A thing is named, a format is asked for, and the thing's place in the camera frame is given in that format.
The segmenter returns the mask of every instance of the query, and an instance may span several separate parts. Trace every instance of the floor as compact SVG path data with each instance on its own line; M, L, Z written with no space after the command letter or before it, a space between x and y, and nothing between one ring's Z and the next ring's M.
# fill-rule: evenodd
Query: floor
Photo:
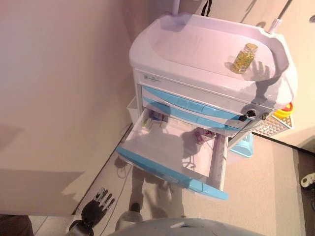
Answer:
M211 200L169 185L118 159L113 153L71 217L31 216L36 236L60 236L82 208L105 187L116 202L94 228L95 236L115 230L117 219L135 201L144 220L161 217L206 218L268 236L315 235L315 214L309 205L313 192L303 191L298 180L311 173L311 154L254 136L254 155L227 166L224 190L228 201Z

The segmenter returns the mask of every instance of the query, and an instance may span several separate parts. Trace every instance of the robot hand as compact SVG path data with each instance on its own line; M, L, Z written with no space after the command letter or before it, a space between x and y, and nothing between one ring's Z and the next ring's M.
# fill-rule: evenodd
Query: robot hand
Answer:
M107 189L101 188L93 200L83 208L81 213L82 220L74 221L69 230L71 231L73 227L80 228L80 231L84 232L84 235L93 236L92 228L101 221L115 201L111 193L106 197L107 193Z

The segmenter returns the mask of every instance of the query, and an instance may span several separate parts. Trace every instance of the blue bin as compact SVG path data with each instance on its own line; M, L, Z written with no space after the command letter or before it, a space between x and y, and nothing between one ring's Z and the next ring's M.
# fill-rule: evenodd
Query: blue bin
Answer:
M243 157L251 158L254 153L252 133L239 141L233 148L231 148L231 151Z

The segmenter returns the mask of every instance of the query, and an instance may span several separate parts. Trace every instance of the key lock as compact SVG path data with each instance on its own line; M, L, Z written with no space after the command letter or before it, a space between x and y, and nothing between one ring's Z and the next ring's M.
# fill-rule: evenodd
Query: key lock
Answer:
M249 111L246 113L246 115L240 116L240 117L238 118L238 120L244 122L244 121L247 120L247 117L255 117L255 116L256 116L255 111L254 111L254 110L249 110Z

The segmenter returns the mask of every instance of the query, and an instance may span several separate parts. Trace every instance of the white wall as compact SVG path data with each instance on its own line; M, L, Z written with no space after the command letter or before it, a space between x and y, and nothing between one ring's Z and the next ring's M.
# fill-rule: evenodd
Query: white wall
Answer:
M286 2L287 0L215 0L210 16L250 25L265 25L265 30L268 30ZM310 24L309 18L314 14L314 0L293 0L278 30L285 36L296 65L299 88L293 100L294 129L273 136L312 152L315 152L315 24Z
M139 0L0 3L0 212L71 214L131 122Z

